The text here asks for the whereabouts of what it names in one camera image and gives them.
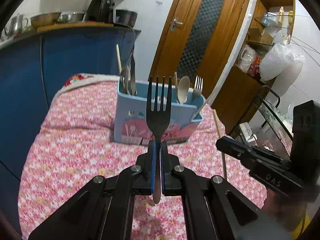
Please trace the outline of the right hand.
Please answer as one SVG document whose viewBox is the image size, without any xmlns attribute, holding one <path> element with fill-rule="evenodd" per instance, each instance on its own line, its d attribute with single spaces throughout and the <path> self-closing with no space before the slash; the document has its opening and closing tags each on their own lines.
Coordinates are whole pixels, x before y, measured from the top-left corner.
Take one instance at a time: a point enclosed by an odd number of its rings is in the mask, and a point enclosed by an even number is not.
<svg viewBox="0 0 320 240">
<path fill-rule="evenodd" d="M 287 198 L 267 189 L 262 210 L 273 217 L 288 231 L 297 228 L 306 214 L 307 202 L 301 199 Z"/>
</svg>

